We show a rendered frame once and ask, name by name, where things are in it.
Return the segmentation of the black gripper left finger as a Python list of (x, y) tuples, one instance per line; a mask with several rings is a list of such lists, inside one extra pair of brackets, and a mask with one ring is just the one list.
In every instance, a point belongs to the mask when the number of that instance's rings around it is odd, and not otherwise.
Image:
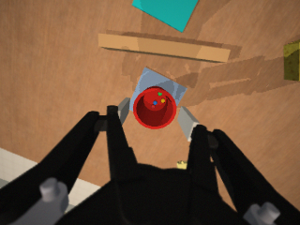
[(155, 200), (122, 127), (129, 103), (125, 97), (107, 106), (107, 115), (88, 112), (44, 159), (1, 187), (0, 225), (54, 225), (68, 208), (68, 194), (100, 131), (107, 135), (121, 225), (151, 225)]

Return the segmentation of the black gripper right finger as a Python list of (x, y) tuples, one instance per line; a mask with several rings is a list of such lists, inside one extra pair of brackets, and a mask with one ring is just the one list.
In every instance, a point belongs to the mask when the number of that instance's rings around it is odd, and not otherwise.
[(226, 225), (216, 168), (237, 213), (249, 224), (300, 225), (300, 211), (271, 186), (224, 131), (207, 130), (185, 106), (177, 121), (190, 142), (187, 225)]

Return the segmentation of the red cup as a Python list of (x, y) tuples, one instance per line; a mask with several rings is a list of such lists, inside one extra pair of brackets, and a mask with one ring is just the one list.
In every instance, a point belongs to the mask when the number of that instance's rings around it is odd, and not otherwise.
[[(175, 100), (172, 95), (162, 87), (151, 86), (146, 89), (134, 100), (134, 116), (136, 120), (146, 128), (165, 128), (176, 115)], [(159, 96), (158, 92), (162, 93), (162, 95)], [(161, 102), (163, 98), (165, 99), (164, 103)], [(153, 101), (157, 102), (155, 109), (151, 108), (151, 106), (154, 105)]]

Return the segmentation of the yellow sponge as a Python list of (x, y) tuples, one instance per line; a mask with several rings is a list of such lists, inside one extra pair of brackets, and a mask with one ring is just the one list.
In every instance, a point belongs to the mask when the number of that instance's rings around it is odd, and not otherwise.
[(283, 46), (284, 80), (300, 82), (300, 39)]

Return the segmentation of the yellow flat pad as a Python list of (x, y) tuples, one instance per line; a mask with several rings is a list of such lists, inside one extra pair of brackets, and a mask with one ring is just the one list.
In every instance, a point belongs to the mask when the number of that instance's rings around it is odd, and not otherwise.
[(177, 168), (185, 169), (187, 167), (187, 161), (177, 161)]

